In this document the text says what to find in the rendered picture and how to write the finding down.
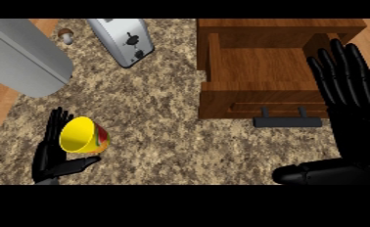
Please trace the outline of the brown mushroom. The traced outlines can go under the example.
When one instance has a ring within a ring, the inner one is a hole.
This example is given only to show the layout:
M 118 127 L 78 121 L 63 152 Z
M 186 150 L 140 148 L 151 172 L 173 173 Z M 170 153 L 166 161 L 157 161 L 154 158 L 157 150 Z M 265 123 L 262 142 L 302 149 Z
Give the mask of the brown mushroom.
M 57 37 L 63 40 L 63 43 L 66 45 L 72 44 L 72 36 L 74 36 L 74 32 L 69 28 L 62 28 L 57 31 Z

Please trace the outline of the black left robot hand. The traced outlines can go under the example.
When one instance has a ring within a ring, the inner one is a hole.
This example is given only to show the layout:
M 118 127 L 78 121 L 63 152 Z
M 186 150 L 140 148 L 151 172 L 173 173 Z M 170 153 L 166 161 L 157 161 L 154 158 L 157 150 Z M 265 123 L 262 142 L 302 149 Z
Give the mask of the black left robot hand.
M 37 144 L 32 156 L 31 179 L 34 184 L 47 178 L 59 178 L 83 172 L 93 163 L 100 161 L 99 156 L 66 159 L 66 152 L 59 146 L 59 135 L 63 126 L 72 119 L 74 116 L 60 107 L 50 112 L 43 140 Z

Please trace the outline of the wooden cabinet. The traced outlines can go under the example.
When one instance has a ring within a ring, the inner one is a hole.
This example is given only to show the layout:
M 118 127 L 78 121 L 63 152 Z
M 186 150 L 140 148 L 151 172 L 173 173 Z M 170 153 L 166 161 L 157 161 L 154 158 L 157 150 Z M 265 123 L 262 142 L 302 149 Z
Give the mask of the wooden cabinet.
M 362 19 L 197 19 L 198 62 L 207 72 L 208 36 L 225 48 L 302 48 L 315 34 L 351 40 L 365 28 Z

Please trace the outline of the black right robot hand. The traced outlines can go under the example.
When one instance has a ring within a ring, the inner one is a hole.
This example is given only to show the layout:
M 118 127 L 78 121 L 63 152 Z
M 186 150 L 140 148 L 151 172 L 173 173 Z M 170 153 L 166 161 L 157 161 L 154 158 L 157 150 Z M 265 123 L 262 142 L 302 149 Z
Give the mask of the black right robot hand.
M 331 51 L 308 57 L 339 149 L 337 159 L 278 167 L 272 179 L 279 185 L 370 186 L 370 68 L 358 47 L 334 38 Z

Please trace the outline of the silver toaster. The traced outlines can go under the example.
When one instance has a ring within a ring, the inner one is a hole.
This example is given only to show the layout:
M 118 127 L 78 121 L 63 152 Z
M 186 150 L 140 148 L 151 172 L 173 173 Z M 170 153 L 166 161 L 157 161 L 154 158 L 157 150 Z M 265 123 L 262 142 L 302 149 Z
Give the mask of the silver toaster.
M 87 19 L 92 32 L 123 68 L 130 68 L 154 51 L 142 19 Z

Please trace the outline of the yellow cup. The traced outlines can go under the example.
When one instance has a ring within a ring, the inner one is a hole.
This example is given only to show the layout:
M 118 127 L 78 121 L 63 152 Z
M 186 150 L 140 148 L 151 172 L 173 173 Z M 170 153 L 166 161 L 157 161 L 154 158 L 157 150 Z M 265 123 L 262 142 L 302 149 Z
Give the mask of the yellow cup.
M 59 146 L 66 153 L 100 153 L 109 145 L 109 134 L 86 117 L 75 117 L 63 126 L 59 135 Z

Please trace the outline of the wooden drawer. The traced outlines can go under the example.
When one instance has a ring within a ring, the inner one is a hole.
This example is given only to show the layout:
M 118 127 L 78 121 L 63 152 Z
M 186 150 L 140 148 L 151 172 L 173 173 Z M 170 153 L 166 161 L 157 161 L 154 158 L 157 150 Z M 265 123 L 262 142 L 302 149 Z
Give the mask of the wooden drawer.
M 200 118 L 325 117 L 327 106 L 306 58 L 330 47 L 333 33 L 315 34 L 300 48 L 223 48 L 208 35 L 207 81 L 201 83 Z

